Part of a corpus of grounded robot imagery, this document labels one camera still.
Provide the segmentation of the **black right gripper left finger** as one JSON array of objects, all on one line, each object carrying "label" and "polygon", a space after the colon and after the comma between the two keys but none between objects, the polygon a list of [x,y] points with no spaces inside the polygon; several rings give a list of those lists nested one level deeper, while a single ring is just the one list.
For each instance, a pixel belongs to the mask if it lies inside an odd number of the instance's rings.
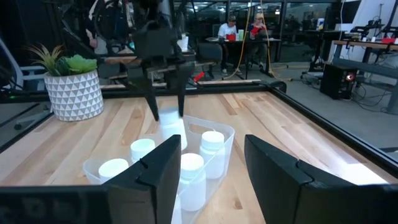
[{"label": "black right gripper left finger", "polygon": [[175,134],[101,185],[0,187],[0,224],[171,224],[181,154]]}]

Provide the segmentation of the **person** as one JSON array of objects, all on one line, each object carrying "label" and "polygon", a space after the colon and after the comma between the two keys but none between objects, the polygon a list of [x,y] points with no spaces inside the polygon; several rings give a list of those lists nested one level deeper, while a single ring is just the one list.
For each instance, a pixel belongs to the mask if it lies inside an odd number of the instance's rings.
[{"label": "person", "polygon": [[[230,15],[228,17],[227,22],[220,26],[218,31],[218,38],[226,40],[228,35],[236,35],[236,34],[237,34],[236,17],[234,15]],[[221,47],[223,49],[221,72],[223,76],[227,76],[228,75],[227,66],[226,66],[226,61],[228,58],[227,47],[225,44],[221,44]]]},{"label": "person", "polygon": [[[254,22],[249,26],[249,38],[251,40],[264,40],[267,38],[267,27],[264,23],[264,15],[257,13]],[[249,50],[249,57],[257,57],[257,64],[263,68],[264,60],[267,57],[267,43],[253,44]]]},{"label": "person", "polygon": [[86,34],[97,55],[119,52],[117,43],[128,35],[131,25],[128,0],[94,0],[88,11]]}]

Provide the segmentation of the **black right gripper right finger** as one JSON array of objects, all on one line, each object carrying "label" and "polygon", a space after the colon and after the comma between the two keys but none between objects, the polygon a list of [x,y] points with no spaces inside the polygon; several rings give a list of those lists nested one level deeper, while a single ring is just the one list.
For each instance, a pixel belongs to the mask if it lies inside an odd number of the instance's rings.
[{"label": "black right gripper right finger", "polygon": [[266,224],[398,224],[398,184],[352,184],[252,134],[244,155]]}]

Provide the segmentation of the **black background table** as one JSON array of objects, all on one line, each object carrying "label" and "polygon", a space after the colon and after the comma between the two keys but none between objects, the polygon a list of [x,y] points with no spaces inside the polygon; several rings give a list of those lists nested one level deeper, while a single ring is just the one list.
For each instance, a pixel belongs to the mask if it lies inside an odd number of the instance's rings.
[{"label": "black background table", "polygon": [[249,69],[254,65],[258,65],[260,68],[260,72],[269,76],[273,77],[274,74],[271,71],[271,62],[270,62],[270,53],[268,52],[266,55],[266,63],[263,66],[260,66],[257,62],[252,60],[252,58],[249,58],[246,55],[246,52],[248,51],[249,47],[252,47],[254,45],[261,45],[261,44],[267,44],[267,50],[271,49],[271,44],[279,43],[281,42],[280,39],[259,39],[259,40],[224,40],[224,39],[219,39],[217,37],[209,37],[206,38],[207,42],[211,42],[214,44],[225,44],[225,45],[240,45],[240,50],[239,50],[239,56],[238,56],[238,66],[243,64],[245,66],[245,76],[243,77],[242,74],[237,74],[236,71],[234,71],[230,76],[237,76],[241,80],[247,80],[248,79],[248,72]]}]

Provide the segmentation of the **clear plastic basket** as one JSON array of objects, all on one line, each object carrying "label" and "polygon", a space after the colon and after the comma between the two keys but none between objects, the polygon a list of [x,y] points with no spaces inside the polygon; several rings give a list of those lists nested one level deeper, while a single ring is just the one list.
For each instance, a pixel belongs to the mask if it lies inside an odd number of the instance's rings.
[{"label": "clear plastic basket", "polygon": [[[206,202],[204,206],[195,212],[188,212],[182,209],[180,202],[180,183],[178,184],[177,196],[175,200],[171,224],[195,224],[196,219],[200,216],[206,205],[211,201],[216,191],[224,181],[228,173],[229,160],[231,156],[232,143],[234,140],[235,131],[231,126],[208,121],[192,116],[184,116],[183,122],[185,125],[185,132],[187,136],[187,148],[182,151],[182,154],[195,153],[200,155],[201,135],[206,131],[217,131],[224,135],[225,146],[225,165],[223,175],[219,179],[206,178]],[[100,184],[100,177],[98,169],[108,160],[121,158],[125,159],[129,165],[133,165],[130,154],[130,145],[138,139],[152,139],[155,141],[155,146],[163,143],[164,139],[160,132],[160,126],[152,122],[147,132],[142,133],[130,141],[123,140],[120,151],[118,152],[95,152],[84,163],[83,172],[89,183],[98,185]]]}]

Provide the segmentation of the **black computer tower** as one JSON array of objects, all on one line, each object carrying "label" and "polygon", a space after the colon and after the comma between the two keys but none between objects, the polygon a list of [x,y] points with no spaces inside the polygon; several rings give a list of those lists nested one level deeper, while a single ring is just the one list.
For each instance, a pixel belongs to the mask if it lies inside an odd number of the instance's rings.
[{"label": "black computer tower", "polygon": [[320,92],[334,100],[350,100],[358,70],[326,64],[320,82]]}]

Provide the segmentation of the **potted plant white patterned pot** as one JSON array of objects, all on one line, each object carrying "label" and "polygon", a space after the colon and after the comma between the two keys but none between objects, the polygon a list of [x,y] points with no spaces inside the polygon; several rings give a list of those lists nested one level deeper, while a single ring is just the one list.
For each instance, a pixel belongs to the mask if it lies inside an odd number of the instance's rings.
[{"label": "potted plant white patterned pot", "polygon": [[97,60],[81,55],[62,56],[62,46],[49,51],[44,45],[26,48],[36,54],[34,63],[44,66],[44,83],[51,109],[60,121],[83,121],[103,112],[103,96]]}]

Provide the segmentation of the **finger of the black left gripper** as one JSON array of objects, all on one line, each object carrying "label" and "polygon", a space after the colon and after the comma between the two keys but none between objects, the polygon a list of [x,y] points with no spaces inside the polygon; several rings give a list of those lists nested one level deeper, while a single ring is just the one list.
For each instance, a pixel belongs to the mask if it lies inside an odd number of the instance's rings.
[{"label": "finger of the black left gripper", "polygon": [[149,105],[149,108],[152,111],[154,119],[156,121],[158,121],[159,120],[159,110],[158,110],[157,101],[156,101],[156,97],[155,97],[155,88],[152,86],[152,81],[148,78],[144,78],[143,87],[144,87],[144,90],[146,93],[145,99],[147,101],[147,104]]},{"label": "finger of the black left gripper", "polygon": [[184,115],[184,103],[185,103],[185,88],[181,88],[177,91],[177,98],[178,98],[178,113],[180,117]]}]

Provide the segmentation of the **black metal rig frame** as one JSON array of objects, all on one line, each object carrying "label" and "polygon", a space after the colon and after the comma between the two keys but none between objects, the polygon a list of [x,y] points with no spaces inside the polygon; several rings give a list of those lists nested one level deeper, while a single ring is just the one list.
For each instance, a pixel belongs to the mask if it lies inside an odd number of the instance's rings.
[{"label": "black metal rig frame", "polygon": [[[326,132],[336,137],[347,146],[360,153],[362,156],[379,166],[384,171],[398,179],[398,162],[390,158],[381,149],[378,149],[366,141],[358,138],[354,134],[341,129],[337,125],[321,117],[316,112],[307,108],[306,106],[295,101],[293,98],[287,96],[285,91],[287,86],[285,83],[277,81],[267,83],[261,80],[233,80],[234,82],[201,82],[199,89],[187,90],[186,95],[204,95],[204,94],[222,94],[222,93],[246,93],[246,92],[270,92],[278,99],[289,105],[291,108],[298,111],[300,114],[313,121],[315,124],[323,128]],[[107,85],[101,87],[104,99],[113,98],[138,98],[143,97],[146,93],[142,90],[131,91],[121,85]],[[27,93],[11,93],[10,96],[0,96],[0,104],[6,103],[41,103],[49,101],[49,96],[46,91],[33,91]],[[45,115],[44,118],[39,119],[38,123],[33,124],[31,128],[23,130],[8,142],[0,145],[0,153],[4,152],[10,146],[22,139],[25,135],[30,133],[38,125],[49,119],[53,114]]]}]

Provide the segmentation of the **grey workbench wooden top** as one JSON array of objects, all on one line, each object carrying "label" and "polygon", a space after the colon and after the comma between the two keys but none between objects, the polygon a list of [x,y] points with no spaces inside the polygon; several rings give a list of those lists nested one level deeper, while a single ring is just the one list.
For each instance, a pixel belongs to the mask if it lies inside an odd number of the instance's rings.
[{"label": "grey workbench wooden top", "polygon": [[[383,51],[398,51],[398,45],[384,44],[380,42],[355,42],[349,40],[334,40],[333,43],[336,45],[336,50],[333,55],[332,64],[341,65],[344,67],[352,67],[358,69],[360,72],[373,73],[397,80],[397,83],[392,88],[392,95],[388,102],[386,112],[390,114],[398,114],[398,68],[389,68],[368,63],[370,53],[373,49]],[[364,47],[365,53],[362,62],[340,58],[343,47],[346,49],[349,49],[350,47]]]}]

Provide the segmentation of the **grey office chair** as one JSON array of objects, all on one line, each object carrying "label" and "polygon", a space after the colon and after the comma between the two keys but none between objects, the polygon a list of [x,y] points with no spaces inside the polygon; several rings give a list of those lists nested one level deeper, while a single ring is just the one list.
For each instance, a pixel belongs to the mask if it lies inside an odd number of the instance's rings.
[{"label": "grey office chair", "polygon": [[8,61],[11,63],[12,71],[14,72],[10,80],[11,87],[17,90],[22,90],[25,81],[33,80],[37,82],[37,90],[45,90],[44,74],[39,73],[45,70],[44,67],[35,65],[25,67],[19,66],[19,64],[11,54],[11,51],[8,49],[7,45],[1,37],[0,49],[6,54]]}]

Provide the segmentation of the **white pill bottle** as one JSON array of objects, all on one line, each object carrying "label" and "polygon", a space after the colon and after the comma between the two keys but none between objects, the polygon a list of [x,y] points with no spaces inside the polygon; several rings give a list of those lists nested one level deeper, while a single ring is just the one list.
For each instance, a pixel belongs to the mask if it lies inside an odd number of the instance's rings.
[{"label": "white pill bottle", "polygon": [[224,135],[217,131],[206,131],[201,135],[200,155],[205,161],[207,179],[219,179],[224,172]]},{"label": "white pill bottle", "polygon": [[181,137],[181,150],[187,148],[187,136],[183,119],[179,115],[178,108],[164,108],[159,111],[160,132],[164,140],[179,134]]},{"label": "white pill bottle", "polygon": [[155,141],[152,139],[138,139],[130,145],[132,163],[142,159],[155,148]]},{"label": "white pill bottle", "polygon": [[106,161],[98,169],[100,183],[103,184],[116,177],[128,167],[129,164],[125,159],[117,158]]},{"label": "white pill bottle", "polygon": [[181,156],[180,202],[183,210],[195,212],[206,202],[206,172],[204,159],[199,154],[186,153]]}]

